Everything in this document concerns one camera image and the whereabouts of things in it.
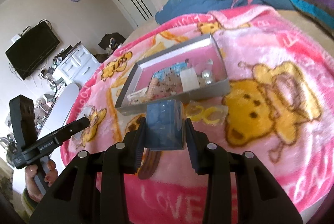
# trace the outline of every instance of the yellow hair clip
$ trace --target yellow hair clip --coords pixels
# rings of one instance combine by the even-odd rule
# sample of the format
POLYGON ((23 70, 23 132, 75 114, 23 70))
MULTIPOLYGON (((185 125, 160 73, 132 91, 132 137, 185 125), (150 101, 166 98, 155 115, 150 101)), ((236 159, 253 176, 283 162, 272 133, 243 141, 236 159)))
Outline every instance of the yellow hair clip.
POLYGON ((204 107, 203 106, 200 106, 200 105, 196 105, 196 106, 193 106, 193 108, 196 108, 196 109, 200 109, 201 111, 196 114, 196 115, 189 115, 188 112, 187 112, 187 116, 191 119, 191 121, 193 122, 197 122, 197 121, 200 121, 202 118, 203 118, 203 113, 204 113, 204 107))
POLYGON ((223 113, 224 111, 222 111, 221 109, 215 107, 215 106, 211 106, 209 108, 207 108, 205 111, 204 111, 204 114, 203 114, 203 121, 206 123, 206 124, 209 124, 209 125, 216 125, 218 124, 218 122, 221 120, 221 118, 219 119, 214 119, 214 120, 210 120, 208 119, 208 117, 214 113, 214 112, 220 112, 220 113, 223 113))

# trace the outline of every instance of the open cardboard box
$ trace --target open cardboard box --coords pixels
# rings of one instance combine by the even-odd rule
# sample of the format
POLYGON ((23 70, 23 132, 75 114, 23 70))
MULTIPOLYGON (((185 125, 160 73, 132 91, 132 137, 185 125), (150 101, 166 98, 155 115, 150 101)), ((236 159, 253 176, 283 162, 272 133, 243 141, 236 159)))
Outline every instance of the open cardboard box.
POLYGON ((212 97, 219 97, 230 92, 230 84, 225 69, 223 58, 219 48, 211 35, 202 35, 180 44, 174 45, 166 50, 158 52, 143 60, 138 61, 131 70, 122 91, 116 101, 115 108, 125 115, 144 113, 149 103, 157 103, 162 100, 177 99, 182 103, 190 100, 198 101, 212 97), (129 94, 147 87, 155 72, 169 67, 175 63, 185 61, 213 61, 212 73, 215 82, 187 92, 182 92, 169 97, 152 100, 149 102, 131 105, 127 99, 129 94))

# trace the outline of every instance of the white dresser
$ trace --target white dresser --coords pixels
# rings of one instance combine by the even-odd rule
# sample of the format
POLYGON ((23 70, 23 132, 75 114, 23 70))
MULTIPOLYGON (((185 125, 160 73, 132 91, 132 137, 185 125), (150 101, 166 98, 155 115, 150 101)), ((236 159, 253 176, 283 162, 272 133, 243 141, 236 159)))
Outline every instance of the white dresser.
POLYGON ((52 76, 56 80, 63 78, 66 84, 75 83, 82 88, 99 65, 96 58, 81 44, 69 53, 52 76))

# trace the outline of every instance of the pink blanket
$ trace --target pink blanket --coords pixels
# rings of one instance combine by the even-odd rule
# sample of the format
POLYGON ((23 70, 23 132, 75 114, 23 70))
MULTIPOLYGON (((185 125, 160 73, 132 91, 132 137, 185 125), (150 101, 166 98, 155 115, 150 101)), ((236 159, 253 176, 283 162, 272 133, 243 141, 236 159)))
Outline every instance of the pink blanket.
MULTIPOLYGON (((61 147, 64 164, 80 150, 106 150, 138 126, 142 114, 123 116, 114 108, 136 61, 203 33, 212 33, 217 41, 232 91, 210 99, 228 105, 224 125, 200 121, 193 123, 195 129, 227 151, 254 152, 297 209, 308 208, 333 185, 334 59, 269 6, 180 16, 118 49, 86 83, 72 108, 68 122, 83 106, 94 107, 80 140, 72 138, 61 147)), ((144 158, 150 161, 138 174, 125 176, 130 220, 201 223, 207 176, 195 174, 187 149, 149 152, 144 158)), ((235 183, 233 189, 235 223, 235 183)))

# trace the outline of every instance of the white table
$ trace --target white table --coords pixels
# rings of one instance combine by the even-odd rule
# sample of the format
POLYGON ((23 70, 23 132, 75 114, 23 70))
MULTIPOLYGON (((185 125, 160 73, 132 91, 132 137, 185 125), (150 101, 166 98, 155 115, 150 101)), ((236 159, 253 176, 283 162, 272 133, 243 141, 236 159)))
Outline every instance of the white table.
MULTIPOLYGON (((45 121, 43 128, 39 132, 38 139, 48 135, 56 129, 61 128, 66 123, 67 116, 78 95, 79 87, 76 84, 69 84, 64 88, 63 92, 54 104, 49 117, 45 121)), ((52 152, 50 159, 56 163, 58 174, 60 174, 65 169, 65 166, 61 160, 60 147, 56 148, 52 152)), ((24 168, 20 170, 14 168, 13 190, 21 195, 24 188, 24 168)))

